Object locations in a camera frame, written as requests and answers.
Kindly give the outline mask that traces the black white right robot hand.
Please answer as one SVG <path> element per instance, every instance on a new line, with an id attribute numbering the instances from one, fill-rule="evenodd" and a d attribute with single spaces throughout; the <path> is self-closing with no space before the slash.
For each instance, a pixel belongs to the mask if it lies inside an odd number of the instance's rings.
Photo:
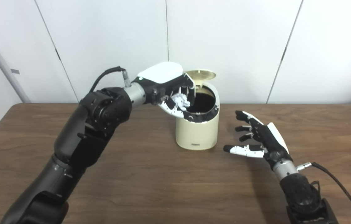
<path id="1" fill-rule="evenodd" d="M 246 126 L 235 128 L 237 132 L 248 132 L 241 136 L 239 141 L 245 142 L 253 139 L 258 144 L 225 145 L 223 147 L 224 152 L 253 158 L 264 158 L 272 170 L 276 165 L 293 160 L 282 135 L 272 122 L 265 125 L 255 116 L 245 111 L 237 110 L 235 114 L 237 120 L 247 123 Z"/>

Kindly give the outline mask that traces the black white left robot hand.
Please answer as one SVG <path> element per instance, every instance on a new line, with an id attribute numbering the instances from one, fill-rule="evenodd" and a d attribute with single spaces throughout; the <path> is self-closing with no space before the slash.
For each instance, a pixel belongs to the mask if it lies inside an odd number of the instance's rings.
<path id="1" fill-rule="evenodd" d="M 178 63 L 161 62 L 145 69 L 125 91 L 133 107 L 151 104 L 180 119 L 192 117 L 187 108 L 194 104 L 196 84 Z"/>

